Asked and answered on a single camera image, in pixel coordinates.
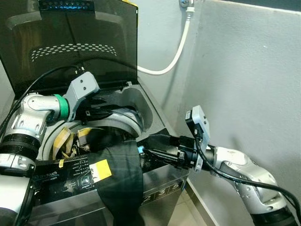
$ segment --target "tinted glass lid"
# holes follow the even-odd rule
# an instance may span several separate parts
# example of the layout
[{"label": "tinted glass lid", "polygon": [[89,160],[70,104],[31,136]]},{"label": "tinted glass lid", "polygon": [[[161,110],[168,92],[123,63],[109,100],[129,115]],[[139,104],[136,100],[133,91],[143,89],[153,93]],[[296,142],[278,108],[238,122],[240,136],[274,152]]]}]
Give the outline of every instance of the tinted glass lid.
[{"label": "tinted glass lid", "polygon": [[[63,65],[83,66],[100,84],[136,84],[137,15],[120,0],[1,0],[0,57],[16,97]],[[34,90],[67,89],[75,76],[57,71]]]}]

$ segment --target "white wall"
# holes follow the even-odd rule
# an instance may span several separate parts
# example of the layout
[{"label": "white wall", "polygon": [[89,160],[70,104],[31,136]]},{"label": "white wall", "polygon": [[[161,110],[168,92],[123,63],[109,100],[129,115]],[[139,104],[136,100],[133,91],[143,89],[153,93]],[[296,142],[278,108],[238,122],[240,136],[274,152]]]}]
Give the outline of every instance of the white wall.
[{"label": "white wall", "polygon": [[[139,7],[138,65],[155,71],[162,70],[170,64],[178,49],[186,20],[186,9],[179,6],[178,0],[132,0],[132,2]],[[199,0],[195,4],[195,19],[191,22],[187,42],[177,66],[161,76],[138,73],[173,127],[178,118],[195,43],[200,2]]]},{"label": "white wall", "polygon": [[[241,150],[301,197],[301,13],[205,1],[176,131],[200,104],[211,143]],[[234,189],[209,173],[190,180],[221,226],[252,226]]]}]

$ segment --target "white tube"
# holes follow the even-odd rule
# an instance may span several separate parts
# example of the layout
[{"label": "white tube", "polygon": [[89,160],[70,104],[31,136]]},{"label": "white tube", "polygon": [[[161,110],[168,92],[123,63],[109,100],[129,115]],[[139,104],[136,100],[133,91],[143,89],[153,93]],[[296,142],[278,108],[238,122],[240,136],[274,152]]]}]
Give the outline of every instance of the white tube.
[{"label": "white tube", "polygon": [[163,69],[161,71],[152,71],[152,70],[149,70],[149,69],[137,66],[137,70],[138,71],[146,73],[146,74],[151,74],[151,75],[162,75],[162,74],[165,74],[165,73],[169,72],[175,66],[175,64],[177,63],[177,61],[178,61],[178,59],[179,59],[179,57],[180,57],[180,55],[182,53],[184,44],[186,42],[186,38],[187,38],[189,26],[190,26],[191,16],[192,16],[192,13],[194,12],[194,8],[193,7],[188,7],[188,8],[190,8],[190,9],[189,9],[189,11],[187,10],[188,14],[187,14],[186,23],[185,23],[185,26],[184,26],[184,31],[183,31],[182,39],[181,39],[178,51],[175,54],[174,59],[172,60],[172,62],[170,63],[170,65],[167,68],[165,68],[165,69]]}]

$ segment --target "black cloth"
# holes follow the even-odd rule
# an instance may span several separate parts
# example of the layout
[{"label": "black cloth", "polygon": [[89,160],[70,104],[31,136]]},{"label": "black cloth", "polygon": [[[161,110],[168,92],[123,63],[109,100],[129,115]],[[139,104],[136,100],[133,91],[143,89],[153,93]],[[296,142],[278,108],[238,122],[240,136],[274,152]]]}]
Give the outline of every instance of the black cloth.
[{"label": "black cloth", "polygon": [[136,140],[118,129],[92,129],[87,137],[89,164],[106,159],[112,176],[97,182],[105,206],[114,216],[114,225],[143,226],[138,208],[143,201],[143,173]]},{"label": "black cloth", "polygon": [[1,222],[1,225],[3,225],[3,226],[13,226],[17,215],[18,214],[16,212],[14,212],[10,209],[0,207],[0,222]]}]

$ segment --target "black wire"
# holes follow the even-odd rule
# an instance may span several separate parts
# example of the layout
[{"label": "black wire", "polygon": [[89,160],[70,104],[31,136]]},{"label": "black wire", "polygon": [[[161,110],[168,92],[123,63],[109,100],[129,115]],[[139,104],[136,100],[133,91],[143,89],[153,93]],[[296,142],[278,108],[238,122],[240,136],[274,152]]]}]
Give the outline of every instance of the black wire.
[{"label": "black wire", "polygon": [[293,203],[294,203],[294,207],[296,209],[296,214],[297,214],[297,218],[299,220],[299,222],[301,223],[301,208],[300,208],[300,203],[298,201],[298,199],[296,198],[296,196],[294,196],[292,193],[290,193],[289,191],[278,187],[278,186],[274,186],[274,185],[269,185],[269,184],[265,184],[265,183],[260,183],[260,182],[255,182],[255,181],[250,181],[250,180],[246,180],[246,179],[242,179],[242,178],[237,178],[235,176],[232,176],[230,174],[227,174],[223,171],[221,171],[220,169],[216,168],[205,156],[205,154],[203,153],[203,151],[200,148],[200,139],[198,137],[195,137],[195,141],[196,141],[196,148],[197,148],[197,152],[198,154],[201,156],[202,160],[205,162],[205,164],[207,164],[209,166],[209,168],[215,172],[217,175],[228,179],[228,180],[232,180],[234,182],[237,183],[241,183],[244,185],[250,185],[250,186],[255,186],[255,187],[262,187],[262,188],[266,188],[266,189],[270,189],[270,190],[274,190],[277,192],[282,193],[283,195],[286,195],[287,197],[289,197]]},{"label": "black wire", "polygon": [[101,57],[101,56],[96,56],[96,57],[90,57],[90,58],[87,58],[87,59],[82,59],[82,60],[79,60],[78,62],[76,62],[75,64],[77,65],[79,63],[87,62],[87,61],[90,61],[90,60],[107,60],[107,61],[118,63],[120,65],[124,65],[124,66],[126,66],[128,68],[137,70],[137,66],[136,65],[129,64],[129,63],[125,62],[125,61],[118,60],[116,58]]},{"label": "black wire", "polygon": [[64,68],[75,68],[76,70],[80,69],[76,65],[67,65],[67,66],[60,66],[56,67],[54,69],[51,69],[45,73],[43,73],[40,77],[38,77],[29,87],[28,89],[22,94],[22,96],[13,104],[12,108],[10,109],[8,115],[3,120],[2,124],[0,125],[0,137],[3,135],[3,133],[6,130],[6,127],[8,125],[8,122],[11,118],[11,116],[14,114],[14,112],[17,110],[17,108],[20,106],[20,103],[22,102],[23,98],[28,94],[28,92],[32,89],[32,87],[41,79],[45,78],[46,76],[50,75],[51,73],[64,69]]},{"label": "black wire", "polygon": [[156,155],[155,153],[151,152],[151,151],[148,150],[148,149],[144,149],[143,151],[144,151],[144,153],[145,153],[146,155],[148,155],[148,156],[150,156],[150,157],[153,157],[154,160],[156,160],[156,161],[158,161],[158,162],[165,163],[165,164],[169,164],[169,165],[172,165],[172,166],[176,166],[176,164],[175,164],[173,161],[164,159],[164,158],[162,158],[162,157]]}]

